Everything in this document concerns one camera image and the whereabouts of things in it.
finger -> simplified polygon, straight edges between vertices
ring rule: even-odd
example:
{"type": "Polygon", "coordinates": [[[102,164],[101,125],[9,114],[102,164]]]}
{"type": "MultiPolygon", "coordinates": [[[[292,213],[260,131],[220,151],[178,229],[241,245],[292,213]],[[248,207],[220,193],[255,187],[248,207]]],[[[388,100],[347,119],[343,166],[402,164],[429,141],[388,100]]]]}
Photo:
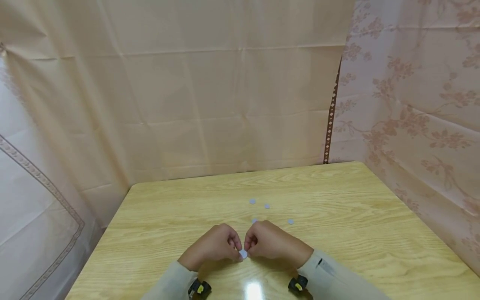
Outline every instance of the finger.
{"type": "Polygon", "coordinates": [[[238,252],[235,248],[231,248],[229,247],[228,250],[227,250],[227,258],[235,261],[235,262],[241,262],[243,261],[243,258],[240,254],[240,252],[238,252]]]}
{"type": "Polygon", "coordinates": [[[247,255],[248,255],[248,257],[262,256],[262,254],[261,254],[262,251],[261,250],[262,250],[262,248],[257,243],[255,243],[247,251],[247,255]]]}
{"type": "Polygon", "coordinates": [[[242,249],[239,234],[230,226],[228,226],[228,238],[233,241],[238,251],[242,249]]]}
{"type": "Polygon", "coordinates": [[[228,239],[228,244],[232,247],[235,248],[235,242],[232,239],[228,239]]]}
{"type": "Polygon", "coordinates": [[[253,224],[250,229],[248,229],[247,233],[245,234],[245,242],[244,242],[244,246],[245,246],[245,251],[248,252],[248,250],[250,249],[250,247],[253,246],[252,243],[257,243],[257,237],[255,235],[255,224],[253,224]]]}

black device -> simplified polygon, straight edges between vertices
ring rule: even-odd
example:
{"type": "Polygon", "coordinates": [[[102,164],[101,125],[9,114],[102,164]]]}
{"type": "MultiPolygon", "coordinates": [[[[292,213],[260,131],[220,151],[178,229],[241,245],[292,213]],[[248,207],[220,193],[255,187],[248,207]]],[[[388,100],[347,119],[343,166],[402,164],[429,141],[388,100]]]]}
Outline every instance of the black device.
{"type": "Polygon", "coordinates": [[[288,284],[288,290],[295,294],[296,296],[299,296],[300,293],[302,293],[306,287],[307,287],[308,279],[303,277],[302,275],[299,275],[297,278],[292,278],[288,284]]]}
{"type": "Polygon", "coordinates": [[[212,287],[206,281],[200,282],[197,278],[188,289],[188,296],[190,299],[193,295],[198,295],[200,299],[207,299],[211,291],[212,287]]]}

fabric backdrop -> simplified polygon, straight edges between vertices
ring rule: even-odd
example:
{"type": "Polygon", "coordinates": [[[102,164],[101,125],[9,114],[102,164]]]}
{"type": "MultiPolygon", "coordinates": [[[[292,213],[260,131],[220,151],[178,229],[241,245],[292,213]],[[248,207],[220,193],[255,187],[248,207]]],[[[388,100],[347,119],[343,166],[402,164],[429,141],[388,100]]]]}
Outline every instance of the fabric backdrop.
{"type": "Polygon", "coordinates": [[[0,1],[0,299],[61,299],[137,182],[321,161],[353,5],[0,1]]]}
{"type": "Polygon", "coordinates": [[[338,89],[328,161],[364,161],[480,274],[480,1],[357,1],[338,89]]]}

forearm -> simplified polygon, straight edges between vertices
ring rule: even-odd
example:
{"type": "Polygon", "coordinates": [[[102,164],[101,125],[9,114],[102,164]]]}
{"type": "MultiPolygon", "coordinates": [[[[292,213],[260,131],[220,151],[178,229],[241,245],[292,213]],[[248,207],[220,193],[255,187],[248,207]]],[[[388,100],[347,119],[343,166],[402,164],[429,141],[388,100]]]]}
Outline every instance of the forearm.
{"type": "Polygon", "coordinates": [[[314,300],[389,299],[374,285],[320,250],[313,252],[298,273],[308,279],[307,290],[314,300]]]}
{"type": "Polygon", "coordinates": [[[188,300],[188,289],[197,276],[197,272],[189,271],[179,262],[174,261],[157,283],[142,297],[142,300],[188,300]]]}

wooden table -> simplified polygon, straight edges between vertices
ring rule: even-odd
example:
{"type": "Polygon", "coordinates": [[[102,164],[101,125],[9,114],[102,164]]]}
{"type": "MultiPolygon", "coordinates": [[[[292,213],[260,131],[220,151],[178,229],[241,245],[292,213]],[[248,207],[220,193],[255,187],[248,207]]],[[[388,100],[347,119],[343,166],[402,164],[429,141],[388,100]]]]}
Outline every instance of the wooden table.
{"type": "MultiPolygon", "coordinates": [[[[359,162],[136,184],[67,299],[139,299],[212,225],[228,223],[243,240],[254,218],[324,250],[392,299],[480,299],[480,279],[359,162]]],[[[249,258],[201,270],[209,300],[295,299],[291,275],[249,258]]]]}

